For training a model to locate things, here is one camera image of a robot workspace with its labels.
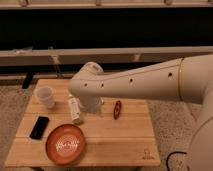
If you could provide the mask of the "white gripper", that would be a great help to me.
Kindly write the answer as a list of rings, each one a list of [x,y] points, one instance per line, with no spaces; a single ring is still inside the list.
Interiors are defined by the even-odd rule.
[[[102,106],[102,100],[100,97],[80,97],[79,106],[85,113],[97,113]]]

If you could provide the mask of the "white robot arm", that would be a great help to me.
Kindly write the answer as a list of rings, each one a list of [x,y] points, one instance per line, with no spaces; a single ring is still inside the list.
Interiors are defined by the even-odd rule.
[[[213,54],[175,59],[106,75],[86,63],[69,83],[86,108],[99,97],[158,99],[202,106],[187,152],[187,171],[213,171]]]

